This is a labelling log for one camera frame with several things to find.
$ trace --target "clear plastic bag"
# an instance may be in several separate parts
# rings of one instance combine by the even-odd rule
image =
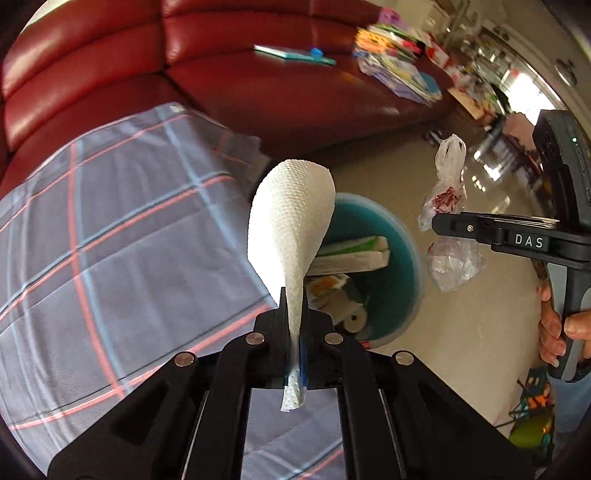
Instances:
[[[466,144],[457,135],[441,142],[435,156],[437,184],[423,203],[418,227],[431,228],[436,213],[460,213],[466,201],[462,169]],[[439,290],[449,291],[464,284],[484,268],[478,243],[467,238],[438,236],[427,251],[427,268]]]

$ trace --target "plaid tablecloth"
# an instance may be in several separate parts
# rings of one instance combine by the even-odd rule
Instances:
[[[53,456],[175,352],[219,350],[274,303],[246,259],[267,159],[178,104],[74,140],[0,202],[0,414]],[[336,395],[252,396],[244,479],[341,478]]]

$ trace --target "silver bolt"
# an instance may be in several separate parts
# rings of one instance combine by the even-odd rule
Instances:
[[[414,362],[414,357],[410,352],[398,352],[394,358],[399,365],[408,366]]]
[[[330,332],[324,336],[324,341],[329,345],[338,345],[343,342],[343,336],[337,332]]]
[[[246,336],[246,342],[249,345],[260,345],[265,341],[265,336],[259,332],[251,332]]]
[[[195,361],[195,356],[189,352],[181,352],[174,357],[174,363],[177,367],[188,367]]]

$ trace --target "white paper towel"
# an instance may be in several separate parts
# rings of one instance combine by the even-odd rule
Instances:
[[[285,287],[290,330],[290,372],[283,411],[301,407],[306,390],[300,371],[304,276],[329,227],[335,184],[327,168],[285,160],[263,179],[248,222],[248,260],[279,305]]]

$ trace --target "sofa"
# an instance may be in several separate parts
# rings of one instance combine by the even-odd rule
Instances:
[[[437,119],[401,99],[352,57],[363,0],[70,0],[27,27],[2,63],[0,198],[77,136],[166,102],[199,109],[261,139],[275,161]],[[254,44],[320,48],[335,66],[285,61]]]

